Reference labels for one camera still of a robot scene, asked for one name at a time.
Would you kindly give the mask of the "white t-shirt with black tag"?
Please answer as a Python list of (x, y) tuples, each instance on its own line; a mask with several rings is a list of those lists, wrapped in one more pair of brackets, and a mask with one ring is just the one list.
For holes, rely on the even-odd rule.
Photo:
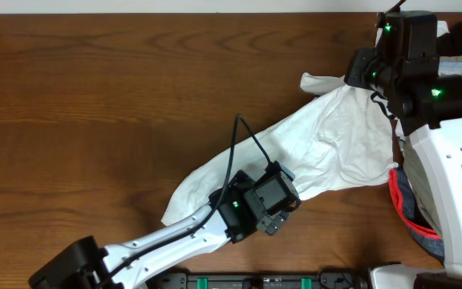
[(295, 174), (303, 201), (329, 190), (386, 183), (397, 166), (387, 101), (337, 77), (304, 73), (300, 87), (314, 99), (192, 171), (174, 191), (162, 223), (169, 226), (206, 204), (227, 172), (242, 169), (258, 179), (268, 160)]

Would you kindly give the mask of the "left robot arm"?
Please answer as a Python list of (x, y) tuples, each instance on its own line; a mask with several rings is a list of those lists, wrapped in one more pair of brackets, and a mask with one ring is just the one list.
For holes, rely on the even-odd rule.
[(92, 236), (57, 254), (29, 279), (32, 288), (137, 288), (178, 263), (238, 243), (258, 231), (270, 236), (301, 204), (285, 169), (258, 181), (238, 171), (188, 217), (149, 235), (100, 247)]

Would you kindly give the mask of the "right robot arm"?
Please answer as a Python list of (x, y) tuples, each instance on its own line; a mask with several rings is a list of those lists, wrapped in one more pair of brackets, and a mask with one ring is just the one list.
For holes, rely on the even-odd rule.
[(440, 75), (436, 16), (398, 6), (379, 15), (381, 36), (347, 69), (347, 85), (377, 92), (399, 120), (428, 179), (444, 242), (444, 269), (371, 268), (364, 288), (462, 288), (462, 76)]

